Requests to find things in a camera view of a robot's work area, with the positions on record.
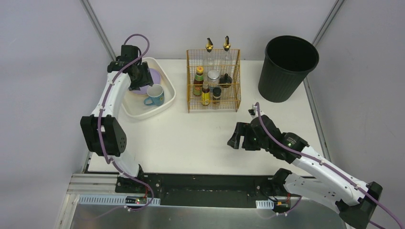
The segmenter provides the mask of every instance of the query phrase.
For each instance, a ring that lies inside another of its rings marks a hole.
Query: metal plate
[[[345,229],[343,221],[332,210],[310,200],[302,200],[287,217],[269,209],[246,208],[196,208],[196,207],[147,207],[128,213],[119,208],[103,217],[114,206],[80,205],[75,211],[71,229]]]

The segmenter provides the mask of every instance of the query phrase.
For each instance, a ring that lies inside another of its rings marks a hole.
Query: white table
[[[321,153],[303,84],[287,101],[271,103],[257,89],[263,61],[241,61],[242,102],[238,112],[189,114],[186,61],[158,62],[176,89],[174,104],[166,111],[141,121],[129,120],[122,110],[118,116],[128,139],[126,152],[141,164],[145,172],[273,175],[279,168],[285,168],[301,176],[310,176],[264,150],[235,150],[226,144],[234,132],[236,122],[249,123],[251,117],[247,110],[253,103],[259,102],[261,110],[282,132],[299,135]],[[112,165],[107,165],[104,158],[95,153],[91,157],[88,171],[116,172]]]

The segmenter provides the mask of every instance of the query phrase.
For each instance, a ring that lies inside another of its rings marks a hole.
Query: bottle label
[[[201,103],[204,106],[207,106],[208,104],[210,104],[210,93],[209,92],[208,93],[204,93],[204,92],[201,93]]]
[[[197,81],[203,81],[204,80],[204,74],[202,74],[202,75],[196,74],[194,76],[194,79],[197,80]]]
[[[195,96],[200,96],[201,95],[201,88],[202,88],[201,85],[194,84],[193,89],[192,89],[192,93]]]

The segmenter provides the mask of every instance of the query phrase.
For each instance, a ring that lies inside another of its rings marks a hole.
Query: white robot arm
[[[259,110],[259,114],[258,109],[255,104],[249,110],[253,119],[251,123],[236,124],[228,145],[238,149],[240,137],[244,136],[242,148],[245,150],[265,149],[277,159],[285,160],[309,172],[317,181],[305,179],[281,168],[272,178],[272,182],[281,190],[307,197],[329,207],[347,224],[357,229],[365,229],[377,205],[361,190],[378,200],[383,188],[376,182],[367,184],[347,174],[296,134],[281,133],[262,111]]]
[[[108,163],[114,161],[130,177],[137,177],[141,167],[130,154],[125,153],[127,136],[118,123],[118,112],[128,89],[139,90],[140,87],[153,85],[148,63],[142,62],[138,52],[137,46],[121,46],[121,55],[107,68],[107,83],[100,101],[91,115],[83,116],[80,121],[89,151],[104,156]]]

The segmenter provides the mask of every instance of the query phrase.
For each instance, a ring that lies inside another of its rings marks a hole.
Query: mug
[[[149,95],[148,98],[146,98],[143,101],[143,104],[146,106],[161,106],[164,103],[164,91],[163,87],[160,84],[153,84],[151,87],[148,87],[146,93]]]

